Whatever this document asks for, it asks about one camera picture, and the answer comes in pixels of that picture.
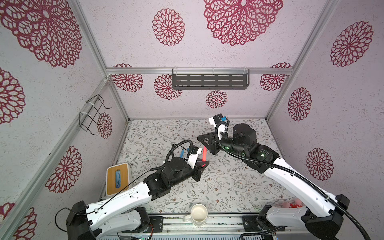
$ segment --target table surface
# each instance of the table surface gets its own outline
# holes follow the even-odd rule
[[[238,123],[249,124],[256,130],[259,143],[279,152],[264,119],[232,119],[230,136]],[[203,147],[197,136],[212,131],[214,128],[208,120],[133,120],[118,164],[127,162],[135,179],[149,168],[162,165],[172,144],[191,139],[195,145]],[[181,150],[175,150],[175,156],[179,156]],[[207,161],[210,164],[199,182],[190,178],[172,187],[169,194],[145,204],[147,212],[188,213],[197,203],[205,205],[212,213],[259,212],[264,205],[281,206],[283,201],[295,199],[280,184],[225,152],[220,151],[215,156],[208,152]]]

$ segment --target white robotic arm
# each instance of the white robotic arm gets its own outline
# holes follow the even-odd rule
[[[257,219],[262,230],[269,231],[279,226],[306,228],[322,240],[333,240],[343,222],[343,212],[331,203],[331,199],[347,209],[348,198],[325,192],[301,175],[299,178],[297,171],[280,158],[277,152],[257,143],[256,132],[249,125],[236,124],[233,127],[233,138],[230,138],[229,121],[226,117],[218,114],[209,121],[215,127],[215,132],[200,135],[197,139],[212,154],[215,155],[222,149],[229,155],[242,159],[249,167],[284,186],[306,205],[294,209],[265,206]]]
[[[187,159],[173,157],[168,161],[171,153],[187,142],[190,142]],[[194,146],[191,140],[184,140],[172,147],[162,166],[151,169],[157,170],[155,173],[133,188],[89,205],[84,201],[74,204],[66,221],[68,240],[96,240],[123,230],[145,230],[149,217],[145,208],[137,206],[166,195],[172,186],[190,177],[198,182],[209,165],[209,161],[197,158],[200,153],[201,148]],[[122,214],[135,207],[135,210]]]

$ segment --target red marker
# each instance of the red marker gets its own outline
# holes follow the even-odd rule
[[[203,162],[205,162],[207,160],[207,148],[204,146],[204,150],[203,150]]]

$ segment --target red mandala pattern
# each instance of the red mandala pattern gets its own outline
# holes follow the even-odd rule
[[[63,193],[68,191],[79,179],[83,167],[82,161],[78,149],[70,146],[45,186],[50,192]]]
[[[108,113],[100,114],[97,120],[97,130],[102,138],[108,138],[112,133],[112,120]]]
[[[205,102],[211,108],[219,108],[227,103],[228,96],[225,92],[220,90],[214,90],[210,92],[205,98]]]
[[[331,61],[338,67],[351,65],[363,56],[372,42],[372,26],[368,22],[356,22],[344,29],[331,49]]]
[[[0,124],[18,118],[25,106],[25,95],[19,81],[0,68]]]
[[[38,60],[66,68],[79,58],[79,25],[66,0],[1,0],[0,16],[20,46]]]
[[[278,63],[271,68],[291,68],[289,63]],[[285,74],[264,74],[260,78],[260,86],[268,91],[279,89],[287,75]]]
[[[157,95],[168,100],[178,98],[183,92],[183,90],[172,88],[172,76],[169,74],[158,76],[153,83],[153,87]]]
[[[115,68],[133,68],[129,64],[119,63]],[[141,74],[115,74],[111,75],[113,82],[127,92],[136,92],[143,87],[143,78]]]
[[[307,117],[311,109],[311,95],[305,88],[294,90],[288,101],[289,116],[295,121],[303,120]]]
[[[184,37],[184,22],[180,14],[173,9],[158,11],[152,21],[156,38],[166,46],[178,44]]]
[[[4,221],[5,217],[8,215],[14,205],[14,203],[7,202],[6,204],[0,206],[0,224]]]
[[[207,28],[221,43],[244,45],[265,33],[283,0],[204,0]]]
[[[308,171],[318,180],[327,180],[333,174],[333,161],[324,149],[312,149],[307,155],[306,162]]]
[[[28,215],[24,217],[21,225],[17,228],[15,234],[13,235],[13,240],[31,240],[35,235],[35,229],[37,226],[36,217],[37,214],[35,213],[35,208],[31,207]]]

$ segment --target white cup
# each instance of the white cup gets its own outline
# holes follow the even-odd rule
[[[183,222],[192,220],[193,225],[201,227],[205,224],[208,217],[207,208],[202,204],[196,204],[191,209],[191,214],[183,217]]]

